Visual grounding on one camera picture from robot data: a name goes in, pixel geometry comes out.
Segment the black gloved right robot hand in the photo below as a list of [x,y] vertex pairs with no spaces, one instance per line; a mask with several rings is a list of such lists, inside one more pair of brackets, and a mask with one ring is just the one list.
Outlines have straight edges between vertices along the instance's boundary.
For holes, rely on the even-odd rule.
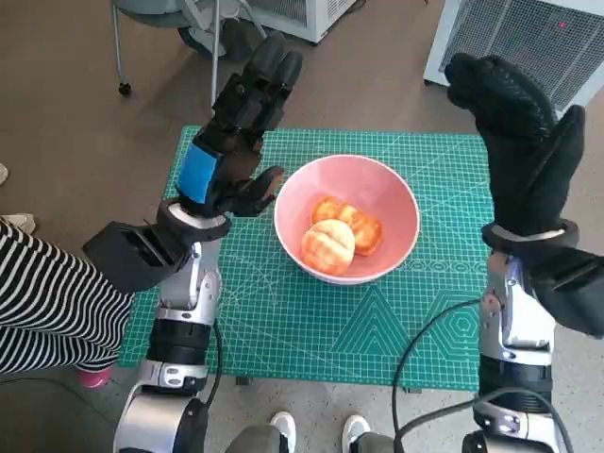
[[562,229],[584,151],[584,108],[557,116],[540,86],[497,56],[458,53],[445,76],[450,102],[473,114],[485,143],[495,224],[521,237]]

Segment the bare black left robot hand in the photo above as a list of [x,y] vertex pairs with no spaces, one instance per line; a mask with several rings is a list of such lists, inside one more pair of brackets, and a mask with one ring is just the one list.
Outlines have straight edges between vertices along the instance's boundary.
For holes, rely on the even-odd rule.
[[286,49],[275,31],[234,73],[213,104],[213,116],[193,138],[176,189],[184,208],[211,218],[231,212],[255,217],[275,200],[284,169],[271,166],[254,175],[264,133],[277,128],[293,91],[303,57]]

